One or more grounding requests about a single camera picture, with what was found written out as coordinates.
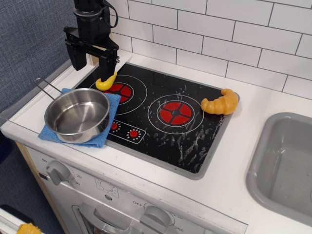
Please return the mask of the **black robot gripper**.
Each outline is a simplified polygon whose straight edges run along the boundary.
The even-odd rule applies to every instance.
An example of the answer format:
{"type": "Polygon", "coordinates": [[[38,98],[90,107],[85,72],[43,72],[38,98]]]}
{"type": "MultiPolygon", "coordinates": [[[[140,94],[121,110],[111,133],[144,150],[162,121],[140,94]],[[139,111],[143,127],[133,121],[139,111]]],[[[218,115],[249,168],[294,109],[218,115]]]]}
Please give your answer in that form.
{"type": "Polygon", "coordinates": [[[65,27],[65,44],[72,66],[76,71],[86,66],[86,53],[99,58],[100,80],[106,81],[118,64],[119,46],[110,38],[113,26],[110,10],[98,8],[92,12],[74,9],[77,28],[65,27]]]}

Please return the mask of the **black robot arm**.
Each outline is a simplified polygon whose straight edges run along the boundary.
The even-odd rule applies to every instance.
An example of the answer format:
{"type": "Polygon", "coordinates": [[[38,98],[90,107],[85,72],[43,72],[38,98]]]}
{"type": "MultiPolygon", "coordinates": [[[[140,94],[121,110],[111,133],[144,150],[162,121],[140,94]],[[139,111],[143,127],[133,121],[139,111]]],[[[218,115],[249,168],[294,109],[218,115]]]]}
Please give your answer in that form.
{"type": "Polygon", "coordinates": [[[64,27],[65,44],[73,67],[78,71],[86,66],[86,55],[99,59],[100,80],[114,75],[119,61],[119,46],[110,38],[110,9],[114,7],[105,0],[76,0],[73,9],[77,28],[64,27]]]}

